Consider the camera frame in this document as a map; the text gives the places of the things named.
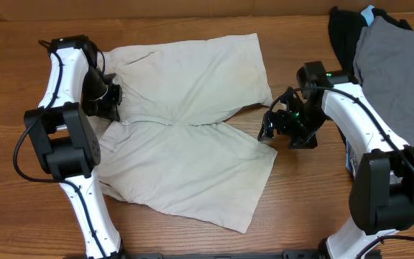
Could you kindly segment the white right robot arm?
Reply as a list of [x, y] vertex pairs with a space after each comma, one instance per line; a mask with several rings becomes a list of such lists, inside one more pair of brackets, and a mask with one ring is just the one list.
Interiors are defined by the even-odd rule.
[[328, 72], [322, 62], [304, 64], [298, 87], [277, 98], [264, 114], [258, 140], [287, 135], [291, 149], [313, 149], [324, 122], [336, 124], [354, 159], [350, 216], [318, 248], [286, 250], [284, 258], [379, 258], [386, 240], [403, 240], [414, 225], [414, 147], [395, 134], [343, 71]]

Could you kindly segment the beige khaki shorts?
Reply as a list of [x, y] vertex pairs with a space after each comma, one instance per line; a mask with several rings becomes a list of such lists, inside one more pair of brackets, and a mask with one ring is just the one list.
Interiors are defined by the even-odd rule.
[[123, 99], [96, 117], [101, 190], [245, 233], [277, 156], [228, 119], [272, 94], [256, 34], [118, 47], [98, 59]]

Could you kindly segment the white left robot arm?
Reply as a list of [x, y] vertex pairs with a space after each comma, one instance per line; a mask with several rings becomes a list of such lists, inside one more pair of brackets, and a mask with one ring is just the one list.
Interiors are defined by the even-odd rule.
[[40, 41], [51, 59], [50, 79], [36, 109], [24, 113], [26, 130], [40, 166], [63, 189], [86, 245], [86, 258], [124, 258], [119, 232], [111, 221], [98, 174], [98, 138], [88, 121], [120, 120], [121, 86], [105, 72], [104, 54], [85, 35]]

